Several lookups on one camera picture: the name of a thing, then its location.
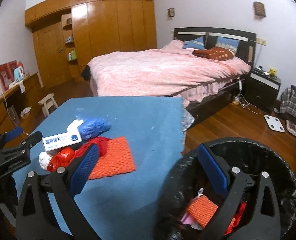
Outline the red plastic bag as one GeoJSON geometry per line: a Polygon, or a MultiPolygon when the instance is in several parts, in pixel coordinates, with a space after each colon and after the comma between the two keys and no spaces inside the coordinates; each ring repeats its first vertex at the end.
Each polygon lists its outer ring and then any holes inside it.
{"type": "Polygon", "coordinates": [[[71,147],[65,147],[59,153],[51,157],[46,170],[54,172],[58,167],[67,167],[74,158],[81,157],[92,144],[95,144],[98,147],[99,156],[102,157],[107,153],[107,144],[110,140],[111,139],[106,137],[96,137],[89,139],[77,150],[73,150],[71,147]]]}

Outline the white tissue wad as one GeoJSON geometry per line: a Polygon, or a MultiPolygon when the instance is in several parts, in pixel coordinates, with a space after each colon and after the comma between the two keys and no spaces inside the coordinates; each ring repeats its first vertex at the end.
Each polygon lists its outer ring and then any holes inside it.
{"type": "Polygon", "coordinates": [[[40,152],[39,154],[39,164],[42,169],[47,170],[49,163],[53,159],[53,155],[47,152],[40,152]]]}

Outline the white alcohol pad box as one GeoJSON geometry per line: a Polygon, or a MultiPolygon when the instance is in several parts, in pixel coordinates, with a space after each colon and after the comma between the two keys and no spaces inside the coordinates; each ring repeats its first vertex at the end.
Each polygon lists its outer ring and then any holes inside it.
{"type": "Polygon", "coordinates": [[[56,151],[80,142],[82,142],[82,138],[78,131],[66,132],[42,138],[42,144],[46,152],[56,151]]]}

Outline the orange foam net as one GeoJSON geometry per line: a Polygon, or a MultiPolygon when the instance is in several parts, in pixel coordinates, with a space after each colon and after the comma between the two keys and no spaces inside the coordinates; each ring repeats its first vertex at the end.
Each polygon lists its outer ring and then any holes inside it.
{"type": "Polygon", "coordinates": [[[217,209],[218,206],[209,200],[207,196],[201,195],[192,201],[188,206],[187,211],[194,221],[204,228],[209,223],[217,209]]]}
{"type": "Polygon", "coordinates": [[[99,157],[89,180],[131,173],[136,170],[132,152],[125,137],[114,138],[107,143],[107,152],[99,157]]]}

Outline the blue plastic bag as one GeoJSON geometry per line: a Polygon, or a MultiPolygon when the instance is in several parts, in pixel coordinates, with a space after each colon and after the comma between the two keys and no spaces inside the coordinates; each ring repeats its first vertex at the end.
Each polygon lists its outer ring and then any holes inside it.
{"type": "Polygon", "coordinates": [[[88,118],[77,127],[82,140],[93,139],[110,128],[111,124],[104,118],[88,118]]]}

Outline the pink paper piece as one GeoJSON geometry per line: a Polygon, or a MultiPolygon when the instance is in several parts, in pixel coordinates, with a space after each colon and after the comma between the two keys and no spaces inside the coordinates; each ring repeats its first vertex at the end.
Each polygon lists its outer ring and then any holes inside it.
{"type": "Polygon", "coordinates": [[[181,218],[181,223],[184,225],[192,225],[194,223],[194,218],[188,211],[186,211],[181,218]]]}

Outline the black lined trash bin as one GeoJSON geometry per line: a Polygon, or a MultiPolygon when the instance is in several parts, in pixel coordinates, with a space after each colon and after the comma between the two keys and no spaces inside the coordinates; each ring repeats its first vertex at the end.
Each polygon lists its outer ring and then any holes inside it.
{"type": "Polygon", "coordinates": [[[173,165],[158,201],[154,239],[281,239],[296,220],[289,164],[257,141],[200,144],[173,165]]]}

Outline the wooden side desk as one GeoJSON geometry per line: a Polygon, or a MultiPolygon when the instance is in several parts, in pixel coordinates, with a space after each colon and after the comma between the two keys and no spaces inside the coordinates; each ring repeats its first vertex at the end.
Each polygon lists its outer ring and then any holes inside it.
{"type": "Polygon", "coordinates": [[[39,101],[45,95],[38,74],[25,78],[23,85],[24,93],[19,86],[15,86],[0,96],[0,133],[20,126],[29,134],[38,125],[41,114],[39,101]]]}

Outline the small white wooden stool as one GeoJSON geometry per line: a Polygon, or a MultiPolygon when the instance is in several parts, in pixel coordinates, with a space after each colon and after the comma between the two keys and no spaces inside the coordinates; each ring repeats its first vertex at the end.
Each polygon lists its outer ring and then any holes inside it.
{"type": "Polygon", "coordinates": [[[49,110],[54,107],[54,109],[58,108],[58,104],[55,101],[54,93],[50,93],[46,95],[43,99],[41,99],[38,104],[42,107],[42,112],[44,117],[48,117],[50,115],[49,110]]]}

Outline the blue table cloth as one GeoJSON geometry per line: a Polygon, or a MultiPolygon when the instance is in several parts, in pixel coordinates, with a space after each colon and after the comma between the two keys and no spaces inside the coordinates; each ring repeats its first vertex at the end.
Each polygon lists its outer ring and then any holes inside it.
{"type": "MultiPolygon", "coordinates": [[[[157,200],[164,179],[183,150],[183,105],[180,98],[110,96],[71,99],[35,129],[43,137],[65,133],[75,119],[104,118],[109,139],[125,137],[136,170],[87,180],[74,200],[99,239],[153,239],[157,200]]],[[[50,174],[39,164],[42,141],[30,149],[31,163],[14,173],[21,195],[29,172],[50,174]]],[[[48,194],[62,231],[70,230],[53,193],[48,194]]]]}

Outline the grey quilted mat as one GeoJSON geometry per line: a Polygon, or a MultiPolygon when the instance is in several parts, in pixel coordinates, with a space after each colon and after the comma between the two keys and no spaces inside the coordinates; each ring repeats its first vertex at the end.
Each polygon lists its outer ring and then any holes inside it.
{"type": "Polygon", "coordinates": [[[194,117],[186,109],[183,109],[182,133],[185,133],[195,122],[194,117]]]}

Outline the blue electric kettle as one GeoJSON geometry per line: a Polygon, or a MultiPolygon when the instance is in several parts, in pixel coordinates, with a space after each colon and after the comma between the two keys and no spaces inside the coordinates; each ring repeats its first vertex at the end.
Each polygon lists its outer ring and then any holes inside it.
{"type": "Polygon", "coordinates": [[[22,66],[18,66],[14,69],[14,79],[17,81],[21,81],[24,79],[25,71],[22,66]]]}

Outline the red picture box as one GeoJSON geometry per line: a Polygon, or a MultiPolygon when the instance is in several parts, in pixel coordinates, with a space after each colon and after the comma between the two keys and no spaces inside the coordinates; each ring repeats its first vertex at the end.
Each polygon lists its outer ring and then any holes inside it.
{"type": "Polygon", "coordinates": [[[6,92],[12,83],[19,82],[14,79],[14,69],[18,66],[23,67],[23,64],[16,60],[0,65],[0,83],[3,92],[6,92]]]}

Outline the white bathroom scale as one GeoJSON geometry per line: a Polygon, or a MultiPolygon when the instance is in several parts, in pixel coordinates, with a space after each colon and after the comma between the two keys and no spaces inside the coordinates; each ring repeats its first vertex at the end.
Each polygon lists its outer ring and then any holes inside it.
{"type": "Polygon", "coordinates": [[[268,127],[275,132],[282,132],[284,133],[284,127],[282,125],[282,123],[280,122],[280,120],[275,117],[275,116],[270,116],[270,115],[264,115],[264,119],[268,125],[268,127]]]}

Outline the red white scale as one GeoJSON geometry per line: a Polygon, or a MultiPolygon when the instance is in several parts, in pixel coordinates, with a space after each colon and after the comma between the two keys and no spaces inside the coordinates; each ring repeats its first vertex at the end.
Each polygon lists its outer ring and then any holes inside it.
{"type": "Polygon", "coordinates": [[[289,133],[296,137],[296,125],[290,120],[286,120],[286,129],[289,133]]]}

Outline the black nightstand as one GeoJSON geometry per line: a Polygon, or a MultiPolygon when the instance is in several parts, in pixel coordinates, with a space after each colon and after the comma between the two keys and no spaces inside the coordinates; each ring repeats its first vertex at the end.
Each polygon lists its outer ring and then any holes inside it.
{"type": "Polygon", "coordinates": [[[281,80],[252,68],[246,83],[244,97],[265,113],[271,113],[281,87],[281,80]]]}

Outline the bed with pink cover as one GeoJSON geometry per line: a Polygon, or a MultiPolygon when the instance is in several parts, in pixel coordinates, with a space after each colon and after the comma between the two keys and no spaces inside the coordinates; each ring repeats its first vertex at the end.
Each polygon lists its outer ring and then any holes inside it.
{"type": "Polygon", "coordinates": [[[96,56],[83,68],[94,96],[170,96],[183,100],[195,119],[206,120],[227,106],[251,66],[236,55],[226,61],[192,55],[184,42],[173,40],[161,49],[96,56]]]}

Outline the wooden wardrobe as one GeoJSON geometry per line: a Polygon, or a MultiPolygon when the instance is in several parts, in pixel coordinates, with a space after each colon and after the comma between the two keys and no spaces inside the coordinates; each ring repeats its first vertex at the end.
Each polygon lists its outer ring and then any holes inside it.
{"type": "Polygon", "coordinates": [[[79,80],[96,56],[157,46],[153,0],[46,0],[25,11],[25,25],[45,89],[79,80]]]}

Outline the yellow plush toy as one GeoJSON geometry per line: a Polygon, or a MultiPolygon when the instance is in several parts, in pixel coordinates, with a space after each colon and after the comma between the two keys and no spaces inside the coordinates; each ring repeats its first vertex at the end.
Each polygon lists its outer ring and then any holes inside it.
{"type": "Polygon", "coordinates": [[[272,77],[277,77],[277,70],[275,68],[270,68],[268,73],[272,77]]]}

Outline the brown dotted pillow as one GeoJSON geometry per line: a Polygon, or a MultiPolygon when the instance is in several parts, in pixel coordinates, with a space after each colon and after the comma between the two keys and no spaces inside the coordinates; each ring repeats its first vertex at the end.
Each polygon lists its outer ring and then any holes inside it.
{"type": "Polygon", "coordinates": [[[235,56],[235,53],[231,50],[222,48],[222,47],[214,47],[211,49],[198,49],[192,52],[192,55],[197,57],[202,57],[205,59],[212,59],[218,61],[226,61],[230,60],[235,56]]]}

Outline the black bed headboard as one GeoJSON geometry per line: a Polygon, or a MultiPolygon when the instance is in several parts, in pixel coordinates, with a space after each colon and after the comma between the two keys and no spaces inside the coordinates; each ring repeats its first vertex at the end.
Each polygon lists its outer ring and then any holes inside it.
{"type": "Polygon", "coordinates": [[[238,41],[235,55],[245,63],[254,66],[256,51],[256,34],[248,31],[235,29],[215,28],[215,27],[182,27],[175,28],[172,32],[174,40],[191,41],[203,37],[206,49],[213,48],[220,41],[236,44],[238,41]]]}

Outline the right blue pillow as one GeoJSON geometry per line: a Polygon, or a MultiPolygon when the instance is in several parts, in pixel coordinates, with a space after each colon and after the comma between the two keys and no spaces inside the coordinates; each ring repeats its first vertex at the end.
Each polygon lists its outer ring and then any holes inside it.
{"type": "Polygon", "coordinates": [[[215,46],[230,50],[233,53],[237,53],[239,40],[226,37],[218,37],[215,46]]]}

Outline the blue pillow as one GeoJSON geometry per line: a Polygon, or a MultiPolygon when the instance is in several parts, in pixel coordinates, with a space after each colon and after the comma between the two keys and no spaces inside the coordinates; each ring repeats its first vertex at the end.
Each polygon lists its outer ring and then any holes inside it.
{"type": "Polygon", "coordinates": [[[226,37],[218,37],[215,46],[230,50],[233,53],[237,53],[239,40],[226,37]]]}
{"type": "Polygon", "coordinates": [[[204,38],[201,36],[194,40],[185,41],[183,44],[183,49],[188,49],[188,48],[192,48],[196,50],[205,50],[204,38]]]}

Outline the left blue pillow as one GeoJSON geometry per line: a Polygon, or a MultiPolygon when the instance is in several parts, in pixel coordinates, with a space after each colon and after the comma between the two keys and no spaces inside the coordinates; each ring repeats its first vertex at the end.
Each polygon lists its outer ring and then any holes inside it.
{"type": "Polygon", "coordinates": [[[205,50],[204,38],[201,36],[194,40],[185,41],[183,44],[183,49],[188,49],[188,48],[192,48],[196,50],[205,50]]]}

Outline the wall power socket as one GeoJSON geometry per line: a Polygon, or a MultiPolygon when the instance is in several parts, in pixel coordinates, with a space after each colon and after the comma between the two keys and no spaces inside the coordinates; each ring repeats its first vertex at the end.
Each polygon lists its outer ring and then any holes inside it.
{"type": "Polygon", "coordinates": [[[256,43],[263,46],[267,45],[267,41],[264,38],[259,38],[259,37],[256,38],[256,43]]]}

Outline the right wall lamp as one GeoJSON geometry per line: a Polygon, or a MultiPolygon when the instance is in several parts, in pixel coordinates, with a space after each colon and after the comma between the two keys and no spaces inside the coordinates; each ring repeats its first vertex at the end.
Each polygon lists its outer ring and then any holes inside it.
{"type": "Polygon", "coordinates": [[[254,14],[255,14],[255,16],[262,17],[262,18],[266,17],[265,7],[264,7],[263,3],[254,2],[253,6],[254,6],[254,14]]]}

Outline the wall lamp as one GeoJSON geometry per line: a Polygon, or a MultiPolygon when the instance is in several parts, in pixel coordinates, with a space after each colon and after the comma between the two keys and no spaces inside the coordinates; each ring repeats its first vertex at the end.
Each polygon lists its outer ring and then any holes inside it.
{"type": "Polygon", "coordinates": [[[266,17],[265,7],[264,7],[263,3],[254,2],[253,6],[254,6],[254,14],[255,14],[255,16],[262,17],[262,18],[266,17]]]}
{"type": "Polygon", "coordinates": [[[175,17],[175,9],[174,8],[169,8],[168,9],[168,17],[169,18],[175,17]]]}

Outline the left wall lamp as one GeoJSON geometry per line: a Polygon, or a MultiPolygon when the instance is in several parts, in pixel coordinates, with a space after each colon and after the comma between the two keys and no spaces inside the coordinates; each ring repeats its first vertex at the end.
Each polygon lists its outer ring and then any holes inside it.
{"type": "Polygon", "coordinates": [[[169,8],[168,9],[168,17],[169,18],[175,17],[175,9],[174,8],[169,8]]]}

